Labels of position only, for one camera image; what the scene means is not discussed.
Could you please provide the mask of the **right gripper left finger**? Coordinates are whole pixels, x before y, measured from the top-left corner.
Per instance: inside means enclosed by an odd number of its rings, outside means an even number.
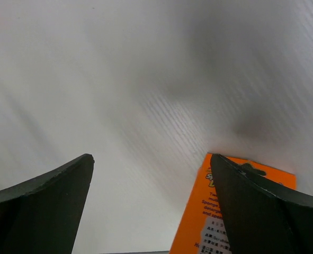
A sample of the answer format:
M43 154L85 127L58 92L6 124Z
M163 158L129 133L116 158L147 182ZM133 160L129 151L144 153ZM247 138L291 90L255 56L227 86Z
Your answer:
M71 253L93 170L84 154L0 190L0 253Z

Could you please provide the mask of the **orange box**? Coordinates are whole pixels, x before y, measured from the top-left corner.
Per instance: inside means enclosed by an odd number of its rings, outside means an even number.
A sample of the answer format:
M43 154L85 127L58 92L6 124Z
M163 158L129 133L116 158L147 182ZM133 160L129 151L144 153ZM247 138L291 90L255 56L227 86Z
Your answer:
M189 200L173 240L171 253L232 253L212 178L208 153L198 171ZM296 177L291 173L247 159L227 156L239 165L292 190Z

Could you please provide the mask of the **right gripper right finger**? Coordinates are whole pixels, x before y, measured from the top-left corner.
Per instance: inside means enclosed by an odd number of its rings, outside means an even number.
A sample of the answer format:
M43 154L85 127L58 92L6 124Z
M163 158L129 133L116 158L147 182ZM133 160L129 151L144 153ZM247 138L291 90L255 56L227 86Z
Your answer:
M313 196L219 154L210 165L232 253L313 253Z

